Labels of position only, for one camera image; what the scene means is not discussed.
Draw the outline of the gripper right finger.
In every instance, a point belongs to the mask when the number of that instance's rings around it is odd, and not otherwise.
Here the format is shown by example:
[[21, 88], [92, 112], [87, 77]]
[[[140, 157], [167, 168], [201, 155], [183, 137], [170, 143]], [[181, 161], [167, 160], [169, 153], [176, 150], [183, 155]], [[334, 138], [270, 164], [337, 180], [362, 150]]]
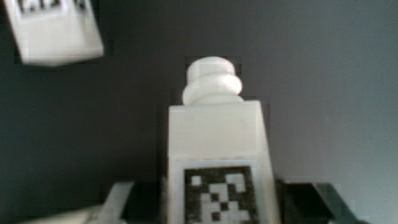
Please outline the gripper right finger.
[[328, 183], [291, 183], [277, 180], [282, 224], [369, 224], [348, 208]]

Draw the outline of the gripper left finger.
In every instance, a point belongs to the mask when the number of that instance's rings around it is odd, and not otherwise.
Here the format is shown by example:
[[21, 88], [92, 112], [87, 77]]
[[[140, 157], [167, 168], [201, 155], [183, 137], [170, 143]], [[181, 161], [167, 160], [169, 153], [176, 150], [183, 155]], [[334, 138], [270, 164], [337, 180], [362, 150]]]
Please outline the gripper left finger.
[[115, 182], [98, 205], [30, 218], [18, 224], [163, 224], [158, 182]]

